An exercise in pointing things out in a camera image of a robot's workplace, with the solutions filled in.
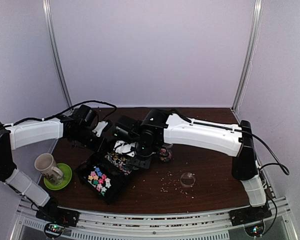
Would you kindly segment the clear plastic jar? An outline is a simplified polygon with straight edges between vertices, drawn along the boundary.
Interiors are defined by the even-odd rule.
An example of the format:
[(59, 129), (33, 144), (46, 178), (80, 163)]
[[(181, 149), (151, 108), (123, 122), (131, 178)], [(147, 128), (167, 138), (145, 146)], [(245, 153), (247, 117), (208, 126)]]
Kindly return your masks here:
[(164, 163), (169, 162), (172, 159), (172, 145), (161, 147), (158, 152), (158, 158)]

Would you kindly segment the black three-compartment candy bin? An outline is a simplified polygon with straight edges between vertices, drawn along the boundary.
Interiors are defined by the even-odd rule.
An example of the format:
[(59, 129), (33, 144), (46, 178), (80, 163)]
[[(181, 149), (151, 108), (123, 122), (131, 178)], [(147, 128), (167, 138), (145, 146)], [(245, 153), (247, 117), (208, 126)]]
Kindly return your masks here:
[(113, 152), (95, 152), (75, 169), (79, 181), (99, 199), (111, 204), (138, 173), (130, 158)]

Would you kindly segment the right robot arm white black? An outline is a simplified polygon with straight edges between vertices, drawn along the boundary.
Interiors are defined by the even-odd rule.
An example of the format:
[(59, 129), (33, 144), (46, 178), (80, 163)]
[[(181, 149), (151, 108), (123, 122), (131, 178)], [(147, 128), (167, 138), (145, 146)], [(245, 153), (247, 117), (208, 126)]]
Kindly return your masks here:
[(248, 196), (249, 220), (266, 212), (267, 196), (260, 177), (250, 122), (223, 124), (189, 118), (175, 109), (152, 109), (144, 120), (121, 116), (115, 124), (114, 152), (130, 156), (130, 165), (147, 169), (152, 156), (165, 144), (186, 145), (217, 151), (232, 157), (232, 177), (239, 180)]

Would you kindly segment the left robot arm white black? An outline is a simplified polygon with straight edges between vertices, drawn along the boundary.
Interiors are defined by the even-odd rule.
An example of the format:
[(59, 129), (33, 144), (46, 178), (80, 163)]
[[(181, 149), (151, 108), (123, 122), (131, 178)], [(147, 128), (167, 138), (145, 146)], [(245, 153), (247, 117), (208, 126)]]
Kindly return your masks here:
[(48, 140), (67, 139), (98, 152), (106, 143), (102, 133), (111, 126), (108, 120), (99, 120), (98, 113), (82, 104), (71, 115), (58, 113), (51, 117), (29, 117), (16, 123), (0, 122), (0, 182), (14, 188), (22, 196), (43, 207), (42, 213), (51, 222), (62, 218), (62, 211), (50, 202), (51, 196), (13, 161), (12, 152), (18, 148)]

